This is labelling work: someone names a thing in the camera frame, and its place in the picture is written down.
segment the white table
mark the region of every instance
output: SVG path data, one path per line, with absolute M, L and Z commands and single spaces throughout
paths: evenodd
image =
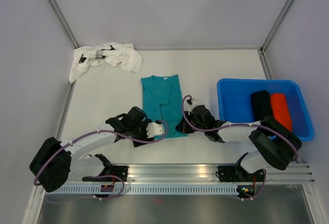
M 110 117 L 142 108 L 141 78 L 179 75 L 183 96 L 190 94 L 219 118 L 216 84 L 222 78 L 265 79 L 256 50 L 140 51 L 140 73 L 107 64 L 91 67 L 76 82 L 65 120 L 62 139 L 84 134 Z M 111 163 L 235 163 L 252 144 L 213 143 L 203 133 L 133 147 L 122 140 L 101 147 Z

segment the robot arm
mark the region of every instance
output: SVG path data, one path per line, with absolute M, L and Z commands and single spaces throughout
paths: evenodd
M 213 142 L 247 142 L 255 146 L 254 152 L 245 153 L 235 164 L 235 172 L 241 179 L 269 166 L 285 170 L 290 162 L 297 159 L 296 152 L 302 142 L 274 118 L 265 117 L 262 121 L 236 124 L 216 120 L 196 99 L 191 98 L 187 102 L 190 109 L 184 112 L 184 117 L 176 126 L 177 130 L 183 133 L 201 131 Z
M 215 120 L 204 105 L 195 99 L 188 100 L 190 110 L 176 129 L 182 133 L 201 131 L 213 142 L 248 142 L 255 151 L 245 153 L 235 164 L 239 178 L 272 166 L 285 170 L 289 163 L 297 159 L 301 141 L 274 118 L 248 124 L 234 124 Z M 152 143 L 154 136 L 166 136 L 163 125 L 152 122 L 143 110 L 133 107 L 127 114 L 106 120 L 95 130 L 75 139 L 58 141 L 47 139 L 30 164 L 36 176 L 35 185 L 42 185 L 47 192 L 61 187 L 67 180 L 73 181 L 84 176 L 108 175 L 111 163 L 102 155 L 80 159 L 101 146 L 115 143 L 123 138 L 132 138 L 134 146 Z
M 98 176 L 111 166 L 102 155 L 79 159 L 90 151 L 123 138 L 133 138 L 143 143 L 154 142 L 154 136 L 164 134 L 164 126 L 146 117 L 143 110 L 133 107 L 127 114 L 106 120 L 95 130 L 75 139 L 57 141 L 47 139 L 30 164 L 30 170 L 47 192 L 61 187 L 67 180 L 84 176 Z M 134 146 L 143 143 L 134 142 Z

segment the gray wall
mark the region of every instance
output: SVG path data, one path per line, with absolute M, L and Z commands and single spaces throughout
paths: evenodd
M 72 47 L 46 0 L 0 0 L 0 219 L 21 223 L 28 166 L 58 126 Z
M 309 162 L 329 210 L 329 0 L 296 0 L 267 50 L 276 78 L 296 81 L 310 113 L 315 137 L 305 142 Z
M 286 0 L 57 0 L 80 45 L 260 47 Z

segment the white towel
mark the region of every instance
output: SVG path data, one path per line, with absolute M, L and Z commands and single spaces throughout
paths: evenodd
M 99 66 L 104 62 L 127 71 L 140 72 L 142 56 L 134 49 L 134 44 L 106 43 L 95 47 L 80 47 L 74 50 L 73 63 L 68 80 L 73 83 L 81 77 L 89 66 Z

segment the blue plastic bin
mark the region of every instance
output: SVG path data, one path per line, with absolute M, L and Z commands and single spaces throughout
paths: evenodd
M 221 79 L 217 83 L 220 118 L 234 123 L 254 122 L 250 95 L 260 90 L 286 95 L 293 133 L 302 141 L 314 136 L 312 123 L 298 84 L 290 80 Z

